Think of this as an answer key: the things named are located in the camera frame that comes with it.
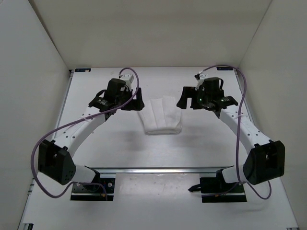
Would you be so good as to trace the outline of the white pleated skirt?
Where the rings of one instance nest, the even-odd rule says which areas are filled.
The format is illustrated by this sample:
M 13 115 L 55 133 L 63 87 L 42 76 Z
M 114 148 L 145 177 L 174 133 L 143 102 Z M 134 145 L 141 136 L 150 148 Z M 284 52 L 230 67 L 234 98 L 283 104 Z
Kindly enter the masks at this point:
M 181 109 L 174 96 L 150 99 L 137 114 L 146 135 L 177 135 L 182 130 Z

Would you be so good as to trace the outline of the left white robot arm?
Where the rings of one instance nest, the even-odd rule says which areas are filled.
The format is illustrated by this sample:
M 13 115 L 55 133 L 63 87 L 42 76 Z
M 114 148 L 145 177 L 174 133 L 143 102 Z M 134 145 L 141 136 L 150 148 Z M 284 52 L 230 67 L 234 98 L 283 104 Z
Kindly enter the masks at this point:
M 132 74 L 112 78 L 105 90 L 96 94 L 81 116 L 81 122 L 70 125 L 53 140 L 43 140 L 38 147 L 39 172 L 66 185 L 77 182 L 94 191 L 100 186 L 100 174 L 87 166 L 76 165 L 73 156 L 80 145 L 118 109 L 140 111 L 144 108 L 141 89 L 133 90 Z

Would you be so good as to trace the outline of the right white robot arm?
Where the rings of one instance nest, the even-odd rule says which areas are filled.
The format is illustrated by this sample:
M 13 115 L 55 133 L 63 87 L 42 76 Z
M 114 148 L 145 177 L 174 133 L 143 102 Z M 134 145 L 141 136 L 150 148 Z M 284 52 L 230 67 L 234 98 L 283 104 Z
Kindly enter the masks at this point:
M 186 109 L 188 99 L 191 108 L 212 111 L 236 135 L 248 154 L 244 164 L 236 160 L 235 166 L 217 172 L 215 187 L 226 192 L 233 183 L 257 185 L 282 177 L 285 171 L 285 146 L 263 134 L 244 115 L 239 103 L 232 96 L 225 96 L 224 81 L 218 77 L 198 78 L 196 87 L 185 86 L 177 107 Z

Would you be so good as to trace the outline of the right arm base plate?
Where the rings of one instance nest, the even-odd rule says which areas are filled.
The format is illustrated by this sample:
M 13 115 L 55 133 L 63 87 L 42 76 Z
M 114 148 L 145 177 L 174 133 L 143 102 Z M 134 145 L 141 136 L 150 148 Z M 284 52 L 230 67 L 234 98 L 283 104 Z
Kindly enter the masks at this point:
M 245 203 L 247 202 L 243 185 L 238 182 L 226 183 L 222 170 L 215 176 L 201 176 L 200 182 L 188 189 L 189 192 L 201 192 L 202 203 Z

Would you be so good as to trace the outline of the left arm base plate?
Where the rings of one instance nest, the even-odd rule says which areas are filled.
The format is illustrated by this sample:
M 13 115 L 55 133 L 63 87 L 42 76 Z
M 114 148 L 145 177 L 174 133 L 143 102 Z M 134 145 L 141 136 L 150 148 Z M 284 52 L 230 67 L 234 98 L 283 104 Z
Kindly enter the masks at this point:
M 100 178 L 100 184 L 102 184 L 106 190 L 98 185 L 73 185 L 71 190 L 71 201 L 113 201 L 115 191 L 115 177 L 102 177 Z

